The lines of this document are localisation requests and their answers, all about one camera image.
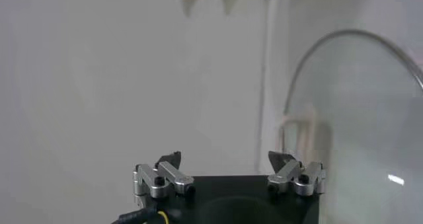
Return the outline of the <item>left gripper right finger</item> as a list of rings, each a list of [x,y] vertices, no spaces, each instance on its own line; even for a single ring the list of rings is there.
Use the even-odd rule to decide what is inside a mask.
[[[312,196],[325,193],[326,169],[320,162],[307,166],[287,153],[268,152],[268,159],[274,174],[267,178],[267,189],[271,196],[294,191],[298,196]]]

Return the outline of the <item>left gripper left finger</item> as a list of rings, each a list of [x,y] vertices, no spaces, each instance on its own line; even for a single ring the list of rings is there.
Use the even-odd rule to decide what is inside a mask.
[[[142,163],[133,169],[133,196],[138,207],[147,207],[153,200],[164,200],[171,191],[190,198],[195,194],[194,177],[180,171],[182,153],[163,155],[153,165]]]

